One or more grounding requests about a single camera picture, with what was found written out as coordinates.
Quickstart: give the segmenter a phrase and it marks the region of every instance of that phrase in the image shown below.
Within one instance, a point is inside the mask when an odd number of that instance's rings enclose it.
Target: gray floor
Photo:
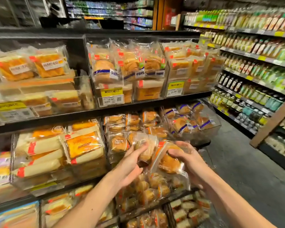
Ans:
[[[250,139],[224,119],[211,144],[202,152],[216,173],[278,228],[285,228],[285,171],[258,149]],[[202,226],[231,227],[215,210]]]

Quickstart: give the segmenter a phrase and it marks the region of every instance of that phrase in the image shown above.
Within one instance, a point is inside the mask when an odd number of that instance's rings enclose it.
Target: yellow price tag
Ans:
[[[31,191],[40,190],[42,188],[46,188],[46,187],[53,186],[53,185],[57,185],[57,183],[54,182],[54,181],[53,182],[49,182],[49,183],[43,183],[43,184],[34,186],[33,188],[31,188]]]
[[[170,82],[168,85],[168,90],[183,88],[185,81],[174,81]]]
[[[10,101],[0,103],[0,111],[2,110],[13,110],[26,108],[26,105],[22,101]]]
[[[252,81],[253,77],[251,77],[251,76],[248,75],[248,76],[246,77],[246,79]]]
[[[284,35],[284,32],[277,31],[277,32],[274,33],[274,35],[277,36],[277,37],[282,37]]]
[[[121,95],[121,94],[122,94],[122,87],[101,90],[101,96],[102,97],[109,97],[109,96]]]
[[[265,56],[259,56],[259,57],[258,57],[258,60],[265,61],[265,60],[266,60],[266,57],[265,57]]]

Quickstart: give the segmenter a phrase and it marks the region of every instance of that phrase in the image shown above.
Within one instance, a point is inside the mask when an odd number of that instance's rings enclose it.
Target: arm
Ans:
[[[143,169],[138,167],[137,159],[147,148],[147,144],[135,151],[131,147],[116,168],[107,173],[84,200],[60,219],[54,228],[95,227],[117,192],[141,174]]]
[[[204,162],[199,153],[186,142],[177,142],[192,151],[191,154],[171,149],[169,153],[183,160],[189,170],[190,180],[201,184],[209,199],[229,218],[235,228],[276,228],[235,192]]]

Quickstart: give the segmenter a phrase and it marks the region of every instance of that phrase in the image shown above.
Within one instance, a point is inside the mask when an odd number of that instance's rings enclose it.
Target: person's left hand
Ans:
[[[125,153],[123,159],[115,167],[114,172],[117,174],[119,189],[129,185],[143,171],[137,165],[139,155],[148,149],[148,144],[144,144],[141,148],[134,150],[134,146]]]

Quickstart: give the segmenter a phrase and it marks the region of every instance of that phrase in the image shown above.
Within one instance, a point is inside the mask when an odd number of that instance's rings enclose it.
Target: person's right hand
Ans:
[[[188,172],[191,183],[195,184],[196,186],[203,185],[206,174],[212,172],[211,168],[205,163],[198,151],[194,149],[190,143],[177,141],[176,144],[186,147],[189,149],[191,154],[182,152],[179,149],[169,149],[169,154],[185,163],[186,171]]]

